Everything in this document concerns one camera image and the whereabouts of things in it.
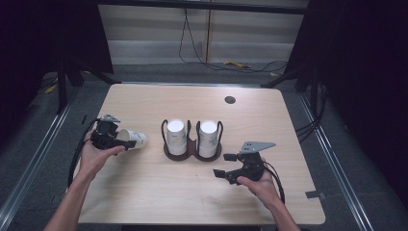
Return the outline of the tall white paper cup stack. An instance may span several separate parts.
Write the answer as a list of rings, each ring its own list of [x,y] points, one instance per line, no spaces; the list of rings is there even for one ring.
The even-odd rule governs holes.
[[[180,119],[171,120],[166,126],[168,151],[172,155],[182,155],[187,151],[185,123]]]

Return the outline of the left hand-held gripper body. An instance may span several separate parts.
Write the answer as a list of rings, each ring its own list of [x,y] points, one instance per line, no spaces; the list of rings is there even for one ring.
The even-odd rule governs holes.
[[[112,132],[112,124],[120,122],[113,115],[103,115],[96,119],[96,128],[91,134],[91,143],[98,149],[106,150],[119,145],[119,140],[116,138],[117,131]]]

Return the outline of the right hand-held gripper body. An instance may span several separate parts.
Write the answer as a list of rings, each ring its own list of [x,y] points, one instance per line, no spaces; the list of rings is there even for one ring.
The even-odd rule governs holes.
[[[260,180],[265,168],[260,152],[275,145],[275,142],[246,141],[239,152],[239,161],[242,162],[242,176],[252,181]]]

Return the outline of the black metal stand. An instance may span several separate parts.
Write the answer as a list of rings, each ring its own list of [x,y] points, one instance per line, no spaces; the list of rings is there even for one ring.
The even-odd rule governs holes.
[[[113,85],[117,84],[117,81],[108,77],[102,71],[97,70],[90,62],[75,58],[72,55],[61,55],[58,58],[58,90],[59,90],[59,105],[57,114],[61,114],[67,106],[67,94],[66,94],[66,80],[69,80],[74,87],[81,87],[84,85],[84,78],[81,74],[82,71],[87,71],[94,75],[103,82]]]
[[[318,84],[319,78],[317,69],[310,64],[302,64],[292,70],[286,70],[283,75],[269,83],[262,84],[261,88],[273,89],[284,81],[296,78],[295,90],[298,92],[305,92],[308,87],[311,87],[311,109],[314,115],[318,110]]]

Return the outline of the metal floor rail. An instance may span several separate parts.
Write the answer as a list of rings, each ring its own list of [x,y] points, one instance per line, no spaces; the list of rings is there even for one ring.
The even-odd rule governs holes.
[[[7,231],[10,223],[12,222],[22,200],[24,199],[27,191],[32,185],[38,171],[53,144],[55,138],[59,134],[64,121],[69,114],[72,104],[75,102],[80,88],[75,88],[62,110],[55,116],[53,122],[51,123],[47,133],[44,135],[40,145],[38,146],[33,158],[30,163],[25,168],[18,182],[14,186],[12,192],[7,197],[6,201],[0,208],[0,231]]]
[[[319,145],[325,155],[325,158],[330,165],[337,183],[342,191],[346,204],[353,215],[360,231],[374,231],[368,214],[361,200],[358,198],[356,192],[351,186],[344,169],[333,149],[333,146],[325,134],[321,125],[317,125],[316,117],[312,113],[311,103],[304,93],[299,95],[300,102],[308,119],[315,125],[314,133],[319,141]]]

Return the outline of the dark double cup holder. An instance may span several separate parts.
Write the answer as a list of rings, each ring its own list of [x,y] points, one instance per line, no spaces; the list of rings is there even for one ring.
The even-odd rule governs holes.
[[[222,144],[221,139],[223,135],[223,124],[221,121],[216,122],[218,128],[217,134],[217,150],[216,154],[211,158],[203,158],[199,155],[199,126],[202,123],[198,121],[195,124],[195,127],[192,127],[191,122],[188,120],[185,123],[186,137],[187,137],[187,151],[182,155],[172,155],[168,151],[167,147],[167,138],[166,138],[166,126],[170,120],[165,119],[161,124],[161,135],[164,142],[164,153],[172,161],[184,161],[187,160],[190,156],[194,156],[197,160],[201,162],[212,162],[215,161],[221,153]]]

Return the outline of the black curtain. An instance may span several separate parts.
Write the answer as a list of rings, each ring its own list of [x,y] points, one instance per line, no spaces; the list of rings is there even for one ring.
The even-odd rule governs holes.
[[[310,64],[408,208],[408,0],[309,0],[289,69]]]
[[[113,71],[97,0],[0,0],[0,147],[59,63],[73,84]]]

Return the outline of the short white paper cup stack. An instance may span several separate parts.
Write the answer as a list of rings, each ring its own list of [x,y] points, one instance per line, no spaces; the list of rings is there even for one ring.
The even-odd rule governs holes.
[[[199,155],[211,158],[217,150],[217,124],[212,120],[205,120],[199,126]]]

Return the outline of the person's right hand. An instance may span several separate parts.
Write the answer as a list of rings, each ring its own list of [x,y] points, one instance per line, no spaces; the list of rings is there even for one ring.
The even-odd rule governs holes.
[[[280,201],[273,178],[266,170],[258,181],[253,181],[244,176],[239,176],[237,181],[239,184],[246,186],[269,210]]]

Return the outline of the black overhead bar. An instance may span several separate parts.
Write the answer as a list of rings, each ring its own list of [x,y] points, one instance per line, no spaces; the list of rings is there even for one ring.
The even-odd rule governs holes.
[[[235,3],[214,3],[184,0],[96,0],[101,5],[135,6],[172,9],[214,10],[247,13],[310,14],[313,10],[298,7],[248,5]]]

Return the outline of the single white floral paper cup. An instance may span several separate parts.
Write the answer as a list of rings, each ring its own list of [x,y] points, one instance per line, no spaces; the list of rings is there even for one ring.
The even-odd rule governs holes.
[[[143,148],[147,144],[147,137],[145,134],[129,129],[121,129],[117,133],[116,138],[120,141],[136,141],[136,147],[133,149]]]

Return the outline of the person's left hand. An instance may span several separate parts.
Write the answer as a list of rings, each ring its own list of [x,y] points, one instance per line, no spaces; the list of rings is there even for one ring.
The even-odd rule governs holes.
[[[99,170],[105,165],[107,160],[122,151],[125,147],[122,145],[115,146],[106,150],[101,150],[93,146],[90,138],[92,132],[86,133],[84,145],[81,150],[80,168],[77,176],[93,180]]]

